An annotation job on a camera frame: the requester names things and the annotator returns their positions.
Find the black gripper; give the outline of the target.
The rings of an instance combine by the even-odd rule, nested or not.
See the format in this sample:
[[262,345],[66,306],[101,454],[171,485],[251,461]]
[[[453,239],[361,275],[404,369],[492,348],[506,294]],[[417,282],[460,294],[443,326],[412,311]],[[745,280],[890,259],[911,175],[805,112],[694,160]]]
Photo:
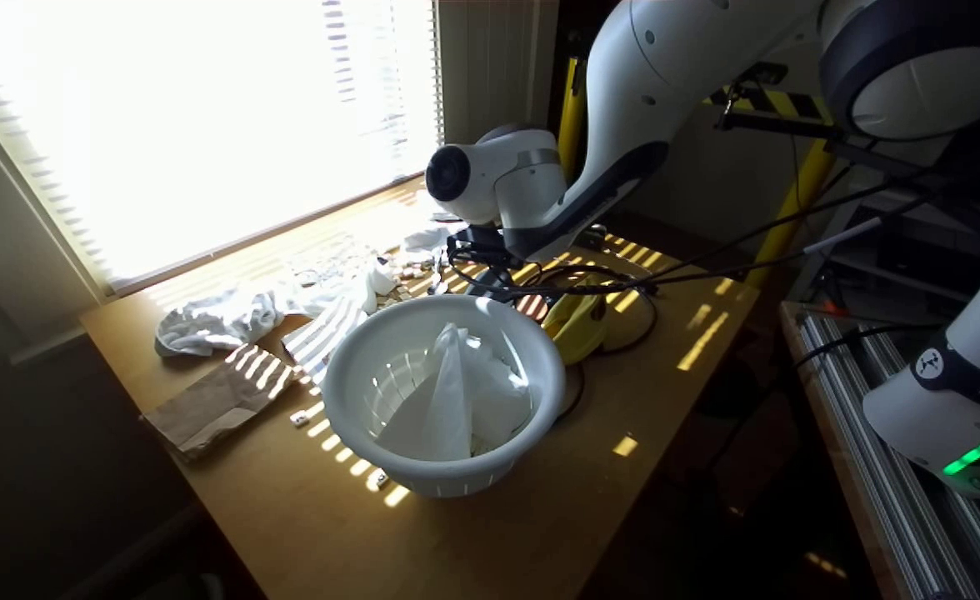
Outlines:
[[460,227],[446,238],[446,259],[474,259],[488,275],[506,275],[514,266],[514,255],[492,227]]

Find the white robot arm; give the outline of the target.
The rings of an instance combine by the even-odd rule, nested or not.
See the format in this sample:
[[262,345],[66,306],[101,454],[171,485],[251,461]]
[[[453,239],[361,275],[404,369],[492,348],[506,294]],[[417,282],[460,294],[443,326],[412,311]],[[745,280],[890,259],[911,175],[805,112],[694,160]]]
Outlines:
[[426,194],[545,259],[665,160],[677,129],[787,32],[821,26],[821,96],[835,127],[934,140],[980,122],[980,0],[618,0],[587,54],[584,169],[545,129],[446,142]]

